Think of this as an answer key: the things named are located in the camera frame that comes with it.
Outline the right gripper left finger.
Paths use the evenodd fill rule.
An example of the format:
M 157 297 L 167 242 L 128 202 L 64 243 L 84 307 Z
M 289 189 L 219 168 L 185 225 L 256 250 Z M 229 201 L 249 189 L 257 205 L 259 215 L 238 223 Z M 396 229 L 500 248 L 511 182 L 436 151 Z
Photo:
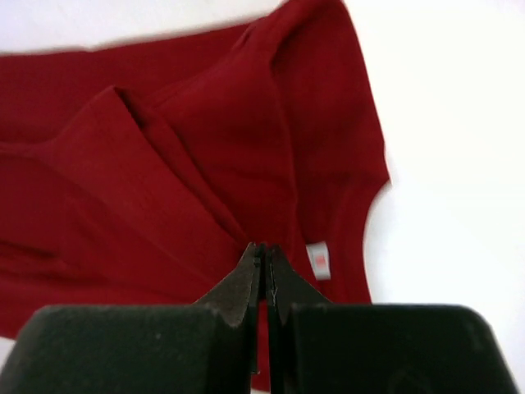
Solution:
M 39 310 L 1 373 L 4 393 L 247 393 L 258 371 L 263 250 L 191 305 Z

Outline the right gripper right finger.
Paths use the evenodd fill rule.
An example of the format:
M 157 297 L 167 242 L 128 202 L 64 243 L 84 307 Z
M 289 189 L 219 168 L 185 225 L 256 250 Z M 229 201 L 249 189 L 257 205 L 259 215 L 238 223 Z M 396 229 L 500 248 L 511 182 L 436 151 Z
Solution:
M 515 393 L 488 323 L 457 305 L 345 305 L 264 259 L 274 393 Z

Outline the red t shirt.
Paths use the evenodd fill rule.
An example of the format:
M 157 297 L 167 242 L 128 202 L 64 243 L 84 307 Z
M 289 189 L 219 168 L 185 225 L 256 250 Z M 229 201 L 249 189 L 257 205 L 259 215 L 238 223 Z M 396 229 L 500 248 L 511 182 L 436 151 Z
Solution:
M 329 301 L 371 300 L 388 183 L 354 24 L 288 1 L 247 25 L 1 59 L 1 334 L 62 305 L 191 305 L 249 244 Z M 271 390 L 267 313 L 258 371 Z

